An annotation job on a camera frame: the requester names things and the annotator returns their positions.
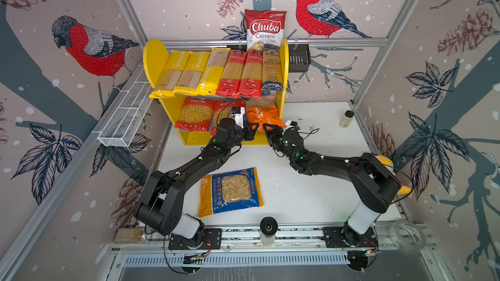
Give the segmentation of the red spaghetti pack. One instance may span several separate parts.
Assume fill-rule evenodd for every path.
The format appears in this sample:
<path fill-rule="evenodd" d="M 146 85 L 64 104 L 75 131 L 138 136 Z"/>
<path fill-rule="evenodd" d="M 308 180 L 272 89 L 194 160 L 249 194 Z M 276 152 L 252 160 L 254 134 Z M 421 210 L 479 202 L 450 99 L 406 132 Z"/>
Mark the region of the red spaghetti pack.
<path fill-rule="evenodd" d="M 246 59 L 247 52 L 241 50 L 230 52 L 216 91 L 217 96 L 234 99 L 240 97 L 239 87 Z"/>
<path fill-rule="evenodd" d="M 239 95 L 245 98 L 260 99 L 263 85 L 263 54 L 250 50 L 247 54 L 242 79 L 238 89 Z"/>

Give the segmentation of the blue shell pasta bag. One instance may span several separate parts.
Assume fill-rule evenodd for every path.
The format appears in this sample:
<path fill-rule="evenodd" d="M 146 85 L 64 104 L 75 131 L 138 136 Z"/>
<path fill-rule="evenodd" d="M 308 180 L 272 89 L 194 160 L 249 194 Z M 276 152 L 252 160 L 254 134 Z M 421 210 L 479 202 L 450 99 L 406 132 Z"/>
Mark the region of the blue shell pasta bag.
<path fill-rule="evenodd" d="M 207 175 L 201 179 L 199 217 L 263 205 L 255 167 Z"/>

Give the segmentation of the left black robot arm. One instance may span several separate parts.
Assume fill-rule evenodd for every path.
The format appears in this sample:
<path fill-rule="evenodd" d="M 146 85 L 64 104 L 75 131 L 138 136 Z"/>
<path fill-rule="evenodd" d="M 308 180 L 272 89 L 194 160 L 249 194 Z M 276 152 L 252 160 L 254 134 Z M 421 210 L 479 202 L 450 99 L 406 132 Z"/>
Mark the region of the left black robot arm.
<path fill-rule="evenodd" d="M 232 149 L 244 141 L 252 141 L 259 128 L 257 123 L 239 126 L 235 120 L 224 118 L 217 126 L 216 135 L 201 153 L 167 173 L 153 172 L 143 186 L 134 209 L 134 217 L 167 236 L 180 235 L 186 239 L 203 237 L 203 223 L 183 212 L 186 192 L 206 175 L 222 167 L 233 155 Z"/>

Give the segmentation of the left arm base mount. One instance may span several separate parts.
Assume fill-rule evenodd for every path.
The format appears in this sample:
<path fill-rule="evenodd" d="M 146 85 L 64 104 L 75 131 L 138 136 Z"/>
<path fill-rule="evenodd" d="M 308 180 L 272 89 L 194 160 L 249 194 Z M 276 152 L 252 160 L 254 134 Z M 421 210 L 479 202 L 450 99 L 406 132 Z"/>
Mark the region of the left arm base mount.
<path fill-rule="evenodd" d="M 219 250 L 221 247 L 222 229 L 208 228 L 204 225 L 196 231 L 192 238 L 171 234 L 168 249 L 170 251 L 209 251 Z"/>

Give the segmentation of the dark spaghetti pack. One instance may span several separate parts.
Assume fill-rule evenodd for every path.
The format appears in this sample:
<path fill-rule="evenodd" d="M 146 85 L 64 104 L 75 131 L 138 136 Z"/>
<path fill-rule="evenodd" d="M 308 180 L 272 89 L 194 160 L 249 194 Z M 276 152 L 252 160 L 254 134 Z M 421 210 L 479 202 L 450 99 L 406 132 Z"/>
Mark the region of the dark spaghetti pack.
<path fill-rule="evenodd" d="M 284 90 L 279 47 L 273 44 L 264 44 L 262 82 L 263 90 Z"/>

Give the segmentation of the red macaroni bag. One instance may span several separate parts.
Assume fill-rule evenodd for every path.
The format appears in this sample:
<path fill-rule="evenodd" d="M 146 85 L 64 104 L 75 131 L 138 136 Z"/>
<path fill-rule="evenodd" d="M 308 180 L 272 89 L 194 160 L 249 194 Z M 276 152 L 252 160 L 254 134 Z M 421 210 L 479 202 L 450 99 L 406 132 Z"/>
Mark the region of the red macaroni bag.
<path fill-rule="evenodd" d="M 184 100 L 175 127 L 182 131 L 209 132 L 215 101 L 187 97 Z"/>

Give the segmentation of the red noodle bag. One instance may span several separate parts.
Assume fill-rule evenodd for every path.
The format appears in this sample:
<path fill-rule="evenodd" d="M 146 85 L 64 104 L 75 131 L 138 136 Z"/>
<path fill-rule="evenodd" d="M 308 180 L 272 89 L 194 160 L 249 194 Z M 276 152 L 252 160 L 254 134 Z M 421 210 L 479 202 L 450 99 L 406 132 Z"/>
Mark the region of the red noodle bag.
<path fill-rule="evenodd" d="M 234 116 L 231 113 L 231 110 L 234 107 L 245 107 L 246 104 L 243 100 L 238 100 L 238 101 L 216 101 L 214 103 L 214 112 L 212 115 L 212 127 L 210 130 L 210 134 L 212 136 L 216 135 L 217 131 L 217 126 L 220 123 L 220 121 L 224 118 L 231 118 L 233 119 Z"/>

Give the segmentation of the orange pastatime pasta bag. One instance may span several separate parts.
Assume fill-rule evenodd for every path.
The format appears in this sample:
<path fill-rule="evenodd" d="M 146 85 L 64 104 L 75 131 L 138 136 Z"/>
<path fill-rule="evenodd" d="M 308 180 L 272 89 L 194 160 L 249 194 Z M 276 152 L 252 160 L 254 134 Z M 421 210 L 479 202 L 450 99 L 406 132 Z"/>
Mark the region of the orange pastatime pasta bag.
<path fill-rule="evenodd" d="M 276 97 L 273 95 L 247 100 L 246 117 L 249 123 L 259 124 L 258 130 L 261 132 L 264 131 L 264 124 L 286 127 L 279 115 Z"/>

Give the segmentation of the yellow spaghetti pack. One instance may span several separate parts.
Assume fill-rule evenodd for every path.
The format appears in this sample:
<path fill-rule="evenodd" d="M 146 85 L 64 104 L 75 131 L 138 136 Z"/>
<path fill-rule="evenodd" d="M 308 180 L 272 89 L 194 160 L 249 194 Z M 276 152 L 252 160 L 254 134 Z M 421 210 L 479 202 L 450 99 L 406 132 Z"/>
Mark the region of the yellow spaghetti pack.
<path fill-rule="evenodd" d="M 211 96 L 216 94 L 230 51 L 230 48 L 212 48 L 207 65 L 196 88 L 196 95 Z"/>
<path fill-rule="evenodd" d="M 193 52 L 173 51 L 163 69 L 148 69 L 152 92 L 149 98 L 174 97 L 174 88 L 187 66 Z"/>
<path fill-rule="evenodd" d="M 173 89 L 174 94 L 196 96 L 196 89 L 206 68 L 210 52 L 192 53 L 180 78 Z"/>

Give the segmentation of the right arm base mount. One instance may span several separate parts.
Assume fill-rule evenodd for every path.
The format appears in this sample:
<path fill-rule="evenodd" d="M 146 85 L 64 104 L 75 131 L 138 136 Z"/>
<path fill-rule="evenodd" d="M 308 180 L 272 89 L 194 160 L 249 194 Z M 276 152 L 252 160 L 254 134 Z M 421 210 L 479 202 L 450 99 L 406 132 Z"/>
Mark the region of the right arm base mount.
<path fill-rule="evenodd" d="M 327 248 L 378 248 L 378 238 L 373 227 L 369 227 L 364 234 L 358 234 L 348 225 L 324 227 L 322 232 L 322 240 Z"/>

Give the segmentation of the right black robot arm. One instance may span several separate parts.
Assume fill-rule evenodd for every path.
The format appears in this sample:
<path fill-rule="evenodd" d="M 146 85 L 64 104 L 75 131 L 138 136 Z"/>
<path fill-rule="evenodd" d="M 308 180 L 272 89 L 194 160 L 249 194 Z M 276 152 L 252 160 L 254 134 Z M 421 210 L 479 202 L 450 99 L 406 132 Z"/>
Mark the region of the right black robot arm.
<path fill-rule="evenodd" d="M 324 156 L 308 151 L 304 147 L 304 138 L 295 127 L 284 130 L 265 124 L 263 128 L 269 145 L 282 153 L 297 173 L 339 178 L 355 187 L 360 203 L 342 229 L 342 238 L 347 245 L 358 245 L 365 239 L 368 229 L 388 210 L 402 188 L 390 165 L 382 163 L 372 153 L 359 157 Z"/>

